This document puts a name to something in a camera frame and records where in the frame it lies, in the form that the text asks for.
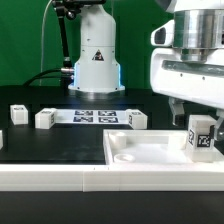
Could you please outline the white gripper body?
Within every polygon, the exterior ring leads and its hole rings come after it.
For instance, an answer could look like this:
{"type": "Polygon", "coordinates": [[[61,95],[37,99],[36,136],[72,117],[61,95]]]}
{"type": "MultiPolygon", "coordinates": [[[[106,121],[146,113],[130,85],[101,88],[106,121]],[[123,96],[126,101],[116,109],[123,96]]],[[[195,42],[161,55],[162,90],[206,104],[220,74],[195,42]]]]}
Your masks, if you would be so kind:
{"type": "Polygon", "coordinates": [[[157,48],[150,84],[156,93],[224,110],[224,49],[211,51],[205,63],[189,63],[179,50],[157,48]]]}

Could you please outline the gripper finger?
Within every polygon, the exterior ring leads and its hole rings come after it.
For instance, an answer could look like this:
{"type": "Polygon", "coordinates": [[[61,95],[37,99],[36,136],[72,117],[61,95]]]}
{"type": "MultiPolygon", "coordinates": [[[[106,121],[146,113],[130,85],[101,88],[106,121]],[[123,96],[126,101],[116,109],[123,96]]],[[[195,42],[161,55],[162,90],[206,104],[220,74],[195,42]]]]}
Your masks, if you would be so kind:
{"type": "Polygon", "coordinates": [[[183,127],[185,124],[184,101],[181,99],[169,98],[169,106],[172,112],[172,123],[174,126],[183,127]]]}
{"type": "Polygon", "coordinates": [[[210,137],[215,141],[224,140],[224,110],[218,109],[216,112],[218,120],[210,127],[210,137]]]}

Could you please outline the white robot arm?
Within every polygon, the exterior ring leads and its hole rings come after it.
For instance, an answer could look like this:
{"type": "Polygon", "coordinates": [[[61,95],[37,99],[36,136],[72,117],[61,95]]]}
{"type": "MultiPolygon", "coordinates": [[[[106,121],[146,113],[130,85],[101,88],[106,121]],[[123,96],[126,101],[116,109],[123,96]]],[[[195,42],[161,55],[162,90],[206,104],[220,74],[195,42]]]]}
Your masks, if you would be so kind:
{"type": "MultiPolygon", "coordinates": [[[[151,33],[153,91],[169,97],[175,123],[185,101],[215,108],[213,138],[224,140],[224,0],[154,1],[173,19],[151,33]]],[[[81,15],[81,52],[69,88],[87,97],[122,90],[113,17],[96,0],[81,15]]]]}

